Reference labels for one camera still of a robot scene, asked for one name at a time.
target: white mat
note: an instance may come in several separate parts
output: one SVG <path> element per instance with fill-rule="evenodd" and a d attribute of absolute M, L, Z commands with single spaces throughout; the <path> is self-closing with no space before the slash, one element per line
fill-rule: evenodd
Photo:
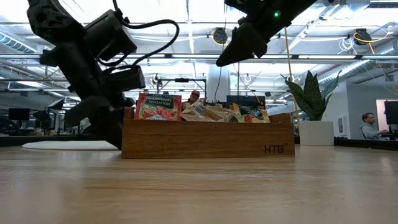
<path fill-rule="evenodd" d="M 48 150 L 118 150 L 106 141 L 41 141 L 27 143 L 22 147 Z"/>

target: red cap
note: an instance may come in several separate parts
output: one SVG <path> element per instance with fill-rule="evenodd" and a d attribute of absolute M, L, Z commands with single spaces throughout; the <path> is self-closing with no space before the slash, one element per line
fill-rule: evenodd
<path fill-rule="evenodd" d="M 191 95 L 195 95 L 195 96 L 199 97 L 200 96 L 200 92 L 198 90 L 193 90 L 191 92 Z"/>

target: man sitting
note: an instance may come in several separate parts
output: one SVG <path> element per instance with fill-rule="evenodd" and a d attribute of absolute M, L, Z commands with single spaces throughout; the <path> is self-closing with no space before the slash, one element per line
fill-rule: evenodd
<path fill-rule="evenodd" d="M 365 113 L 362 115 L 362 120 L 365 122 L 361 125 L 361 130 L 365 139 L 380 139 L 381 134 L 387 134 L 387 130 L 378 131 L 373 127 L 374 115 L 373 113 Z"/>

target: office desk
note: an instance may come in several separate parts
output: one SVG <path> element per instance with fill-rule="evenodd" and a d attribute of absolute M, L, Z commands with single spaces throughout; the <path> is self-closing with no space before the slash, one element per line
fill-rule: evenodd
<path fill-rule="evenodd" d="M 398 152 L 121 160 L 0 148 L 0 223 L 397 223 Z"/>

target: yellow cable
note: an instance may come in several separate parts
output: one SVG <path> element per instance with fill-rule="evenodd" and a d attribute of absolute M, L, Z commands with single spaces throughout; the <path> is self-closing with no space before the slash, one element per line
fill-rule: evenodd
<path fill-rule="evenodd" d="M 242 81 L 243 85 L 246 86 L 246 88 L 247 88 L 248 90 L 250 90 L 250 88 L 249 88 L 249 87 L 246 85 L 246 83 L 242 80 L 242 77 L 239 76 L 239 79 Z M 250 92 L 252 92 L 253 95 L 256 97 L 257 102 L 258 102 L 260 105 L 262 105 L 262 102 L 260 102 L 260 100 L 259 100 L 259 98 L 257 97 L 257 95 L 256 95 L 253 91 L 251 91 L 251 90 L 250 90 Z"/>
<path fill-rule="evenodd" d="M 359 41 L 362 41 L 362 42 L 365 42 L 365 43 L 375 43 L 375 42 L 379 42 L 380 40 L 384 40 L 387 36 L 388 36 L 388 32 L 386 33 L 386 35 L 384 36 L 384 37 L 382 37 L 382 38 L 380 38 L 380 39 L 377 39 L 377 40 L 362 40 L 362 39 L 359 39 L 359 38 L 357 38 L 356 37 L 356 34 L 358 34 L 357 32 L 354 34 L 354 38 L 356 39 L 356 40 L 359 40 Z"/>
<path fill-rule="evenodd" d="M 375 53 L 374 53 L 374 49 L 373 49 L 371 43 L 369 43 L 369 47 L 370 47 L 370 49 L 371 49 L 371 52 L 372 52 L 373 54 L 375 54 Z M 379 63 L 377 63 L 377 65 L 378 65 L 379 68 L 381 68 L 381 70 L 383 71 L 383 75 L 384 75 L 384 77 L 386 78 L 386 80 L 390 83 L 391 87 L 398 93 L 397 88 L 396 88 L 396 87 L 394 86 L 394 84 L 390 81 L 390 79 L 388 79 L 388 76 L 387 76 L 387 74 L 385 73 L 384 69 L 381 67 L 381 65 L 380 65 Z"/>
<path fill-rule="evenodd" d="M 289 64 L 289 78 L 290 78 L 290 80 L 293 80 L 292 79 L 292 76 L 293 76 L 292 75 L 292 66 L 290 64 L 290 50 L 289 50 L 289 43 L 288 43 L 288 40 L 287 40 L 287 29 L 286 29 L 286 27 L 285 27 L 285 43 L 286 43 L 286 51 L 287 51 L 287 61 L 288 61 L 288 64 Z M 294 110 L 296 111 L 297 127 L 298 127 L 298 131 L 300 132 L 299 111 L 297 109 L 297 102 L 296 102 L 296 99 L 294 98 L 294 95 L 293 95 L 293 101 L 294 101 Z"/>

